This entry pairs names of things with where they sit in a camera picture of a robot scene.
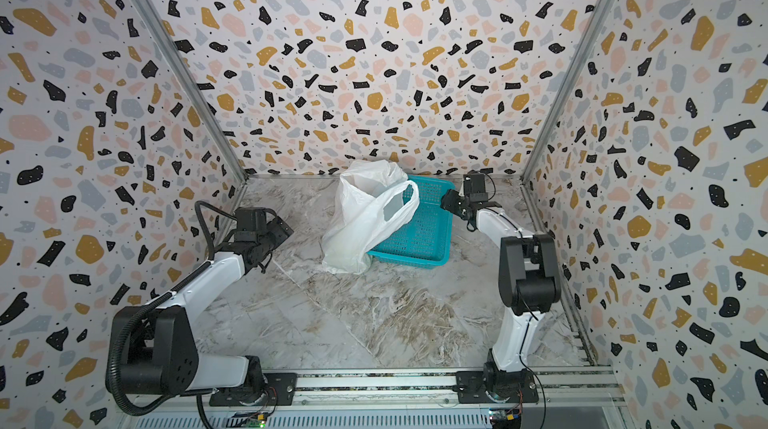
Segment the white plastic bag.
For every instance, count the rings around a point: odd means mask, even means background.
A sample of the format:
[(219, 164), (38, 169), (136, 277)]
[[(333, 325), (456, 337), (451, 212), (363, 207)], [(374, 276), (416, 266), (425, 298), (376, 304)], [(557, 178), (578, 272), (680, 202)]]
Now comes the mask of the white plastic bag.
[(323, 269), (361, 274), (369, 251), (409, 223), (420, 205), (416, 183), (394, 162), (355, 161), (339, 175), (334, 214), (321, 238)]

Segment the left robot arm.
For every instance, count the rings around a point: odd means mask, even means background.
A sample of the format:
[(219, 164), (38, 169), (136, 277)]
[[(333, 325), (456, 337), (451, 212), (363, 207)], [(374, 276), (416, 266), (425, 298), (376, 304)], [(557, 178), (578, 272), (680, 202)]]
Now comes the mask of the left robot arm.
[(235, 227), (220, 244), (201, 228), (210, 251), (201, 266), (148, 303), (115, 314), (106, 387), (125, 411), (139, 409), (133, 395), (166, 401), (230, 392), (251, 402), (265, 392), (257, 357), (202, 353), (194, 325), (225, 289), (253, 270), (264, 272), (293, 231), (270, 208), (239, 208), (229, 217)]

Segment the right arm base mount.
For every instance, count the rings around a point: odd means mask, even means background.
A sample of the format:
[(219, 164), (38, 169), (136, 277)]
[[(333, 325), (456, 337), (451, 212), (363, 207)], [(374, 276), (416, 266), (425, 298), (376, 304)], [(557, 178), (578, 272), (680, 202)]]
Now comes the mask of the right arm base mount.
[(529, 370), (458, 371), (455, 374), (460, 404), (529, 404), (539, 402), (533, 373)]

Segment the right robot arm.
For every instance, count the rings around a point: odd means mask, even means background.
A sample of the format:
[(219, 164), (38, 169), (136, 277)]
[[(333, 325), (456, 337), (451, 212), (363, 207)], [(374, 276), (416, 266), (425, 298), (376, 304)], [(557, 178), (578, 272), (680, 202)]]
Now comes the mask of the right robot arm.
[(553, 237), (513, 221), (487, 190), (489, 181), (488, 175), (477, 171), (465, 174), (461, 188), (448, 191), (440, 207), (499, 249), (497, 287), (505, 312), (490, 349), (490, 366), (515, 373), (528, 368), (534, 335), (545, 314), (560, 301), (562, 283)]

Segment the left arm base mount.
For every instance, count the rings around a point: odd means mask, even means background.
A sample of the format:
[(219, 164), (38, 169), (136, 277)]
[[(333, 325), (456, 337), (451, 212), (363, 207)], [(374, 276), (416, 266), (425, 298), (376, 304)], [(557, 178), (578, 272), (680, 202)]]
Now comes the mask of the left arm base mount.
[(238, 409), (271, 409), (290, 406), (297, 387), (298, 374), (293, 372), (267, 372), (234, 388), (218, 390), (209, 398), (212, 407)]

